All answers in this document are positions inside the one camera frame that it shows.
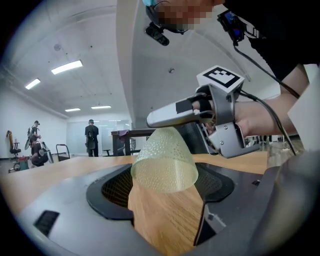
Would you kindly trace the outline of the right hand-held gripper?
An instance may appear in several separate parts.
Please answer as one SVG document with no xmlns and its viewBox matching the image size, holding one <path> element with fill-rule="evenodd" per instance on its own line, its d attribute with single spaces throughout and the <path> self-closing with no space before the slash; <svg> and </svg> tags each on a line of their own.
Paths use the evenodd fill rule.
<svg viewBox="0 0 320 256">
<path fill-rule="evenodd" d="M 219 65 L 199 73 L 196 78 L 199 84 L 196 91 L 210 95 L 214 105 L 215 130 L 207 136 L 213 150 L 227 159 L 256 152 L 260 146 L 245 145 L 242 130 L 235 119 L 238 90 L 245 78 Z M 198 100 L 185 98 L 156 109 L 148 114 L 146 124 L 155 129 L 210 122 L 210 118 L 201 118 L 193 109 L 192 103 Z"/>
</svg>

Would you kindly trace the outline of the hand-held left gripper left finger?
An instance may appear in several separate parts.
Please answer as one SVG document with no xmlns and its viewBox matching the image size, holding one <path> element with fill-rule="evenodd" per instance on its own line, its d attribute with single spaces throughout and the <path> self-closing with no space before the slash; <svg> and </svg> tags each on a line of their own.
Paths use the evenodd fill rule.
<svg viewBox="0 0 320 256">
<path fill-rule="evenodd" d="M 16 221 L 44 256 L 161 256 L 134 228 L 133 212 L 106 193 L 132 189 L 131 165 L 67 178 L 43 192 Z"/>
</svg>

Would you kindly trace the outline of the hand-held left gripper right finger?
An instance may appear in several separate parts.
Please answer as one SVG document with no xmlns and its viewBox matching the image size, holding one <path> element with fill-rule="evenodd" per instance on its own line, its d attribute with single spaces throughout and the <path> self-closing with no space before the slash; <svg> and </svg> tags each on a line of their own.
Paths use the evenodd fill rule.
<svg viewBox="0 0 320 256">
<path fill-rule="evenodd" d="M 320 256 L 320 150 L 263 174 L 196 167 L 203 206 L 185 256 Z"/>
</svg>

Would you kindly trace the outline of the translucent yellow-green cup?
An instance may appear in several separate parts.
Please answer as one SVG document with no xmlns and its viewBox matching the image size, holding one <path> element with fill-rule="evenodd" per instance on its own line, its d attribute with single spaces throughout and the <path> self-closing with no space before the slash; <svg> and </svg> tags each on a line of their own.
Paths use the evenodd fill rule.
<svg viewBox="0 0 320 256">
<path fill-rule="evenodd" d="M 184 191 L 199 177 L 192 154 L 174 127 L 152 133 L 130 172 L 141 186 L 161 193 Z"/>
</svg>

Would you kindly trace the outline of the person's right forearm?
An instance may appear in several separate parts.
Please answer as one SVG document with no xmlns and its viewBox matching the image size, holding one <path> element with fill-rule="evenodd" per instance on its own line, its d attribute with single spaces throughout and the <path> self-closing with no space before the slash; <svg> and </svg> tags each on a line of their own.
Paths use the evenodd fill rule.
<svg viewBox="0 0 320 256">
<path fill-rule="evenodd" d="M 298 64 L 284 78 L 283 82 L 299 95 L 302 95 L 310 84 L 306 69 L 302 64 Z M 297 132 L 288 116 L 289 110 L 297 100 L 296 97 L 282 88 L 279 96 L 264 101 L 274 110 L 285 131 L 289 134 Z M 234 107 L 235 121 L 245 137 L 281 134 L 275 119 L 261 103 L 255 101 L 237 102 Z"/>
</svg>

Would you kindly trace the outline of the person's right hand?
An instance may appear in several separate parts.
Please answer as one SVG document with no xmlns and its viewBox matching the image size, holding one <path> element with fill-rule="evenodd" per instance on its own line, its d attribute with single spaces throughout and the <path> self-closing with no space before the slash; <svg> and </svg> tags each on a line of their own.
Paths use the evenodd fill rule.
<svg viewBox="0 0 320 256">
<path fill-rule="evenodd" d="M 203 119 L 212 119 L 215 115 L 213 102 L 207 99 L 199 99 L 192 103 L 193 110 L 199 112 L 199 116 Z"/>
</svg>

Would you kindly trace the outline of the black office chair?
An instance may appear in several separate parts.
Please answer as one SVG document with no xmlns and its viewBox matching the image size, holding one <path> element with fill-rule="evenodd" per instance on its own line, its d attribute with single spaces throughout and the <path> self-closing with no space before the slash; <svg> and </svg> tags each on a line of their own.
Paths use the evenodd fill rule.
<svg viewBox="0 0 320 256">
<path fill-rule="evenodd" d="M 209 154 L 209 148 L 203 135 L 195 122 L 181 124 L 175 126 L 175 129 L 180 133 L 186 143 L 191 154 Z"/>
</svg>

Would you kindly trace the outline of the dark desk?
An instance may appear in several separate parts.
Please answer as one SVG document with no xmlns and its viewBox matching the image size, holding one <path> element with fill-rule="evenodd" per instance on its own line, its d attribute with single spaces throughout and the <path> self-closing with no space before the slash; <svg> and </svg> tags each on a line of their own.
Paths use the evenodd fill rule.
<svg viewBox="0 0 320 256">
<path fill-rule="evenodd" d="M 150 137 L 152 133 L 155 131 L 154 128 L 145 128 L 145 129 L 134 129 L 129 130 L 129 133 L 123 137 L 119 137 L 118 131 L 112 131 L 112 149 L 113 149 L 113 156 L 118 157 L 118 141 L 122 140 L 124 144 L 124 155 L 130 156 L 133 153 L 139 153 L 140 149 L 131 149 L 130 146 L 130 139 L 131 138 L 138 138 L 138 137 Z"/>
</svg>

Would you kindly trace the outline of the black cart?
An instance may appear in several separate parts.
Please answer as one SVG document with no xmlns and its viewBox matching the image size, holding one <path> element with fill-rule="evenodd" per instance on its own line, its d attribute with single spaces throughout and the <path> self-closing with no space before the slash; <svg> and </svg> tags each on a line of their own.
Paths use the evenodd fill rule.
<svg viewBox="0 0 320 256">
<path fill-rule="evenodd" d="M 59 162 L 69 160 L 71 158 L 69 148 L 66 144 L 57 144 L 55 148 L 56 148 L 57 160 Z"/>
</svg>

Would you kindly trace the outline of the green and red machine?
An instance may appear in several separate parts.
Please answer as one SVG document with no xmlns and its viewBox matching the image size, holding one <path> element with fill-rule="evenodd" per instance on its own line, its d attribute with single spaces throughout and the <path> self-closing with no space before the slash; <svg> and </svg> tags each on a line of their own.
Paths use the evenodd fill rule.
<svg viewBox="0 0 320 256">
<path fill-rule="evenodd" d="M 27 157 L 19 157 L 13 164 L 13 168 L 8 170 L 8 173 L 19 172 L 29 169 L 28 158 Z"/>
</svg>

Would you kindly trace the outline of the chair with orange jacket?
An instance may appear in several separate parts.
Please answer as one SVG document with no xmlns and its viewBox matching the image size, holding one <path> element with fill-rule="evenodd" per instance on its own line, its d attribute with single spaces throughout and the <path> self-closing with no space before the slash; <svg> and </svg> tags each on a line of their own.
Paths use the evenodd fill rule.
<svg viewBox="0 0 320 256">
<path fill-rule="evenodd" d="M 18 154 L 21 152 L 21 149 L 18 148 L 19 146 L 19 142 L 14 142 L 13 140 L 13 134 L 10 130 L 8 130 L 6 132 L 6 137 L 9 139 L 9 144 L 10 144 L 10 147 L 9 147 L 9 151 L 11 154 L 14 155 L 14 158 L 17 159 L 18 158 Z"/>
</svg>

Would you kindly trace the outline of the black chest device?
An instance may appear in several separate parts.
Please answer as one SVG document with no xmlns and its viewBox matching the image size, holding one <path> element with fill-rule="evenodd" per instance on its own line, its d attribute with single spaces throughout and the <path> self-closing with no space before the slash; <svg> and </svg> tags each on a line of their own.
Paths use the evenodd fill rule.
<svg viewBox="0 0 320 256">
<path fill-rule="evenodd" d="M 233 45 L 238 46 L 245 38 L 244 25 L 231 11 L 227 10 L 217 15 L 217 21 L 222 25 L 225 32 L 230 36 Z"/>
</svg>

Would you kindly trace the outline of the person's black clothing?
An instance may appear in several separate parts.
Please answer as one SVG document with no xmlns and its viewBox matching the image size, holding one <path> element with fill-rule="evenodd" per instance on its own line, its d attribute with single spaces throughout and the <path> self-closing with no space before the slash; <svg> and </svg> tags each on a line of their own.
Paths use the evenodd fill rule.
<svg viewBox="0 0 320 256">
<path fill-rule="evenodd" d="M 249 41 L 277 79 L 299 64 L 320 64 L 320 0 L 225 0 L 224 6 L 262 34 Z"/>
</svg>

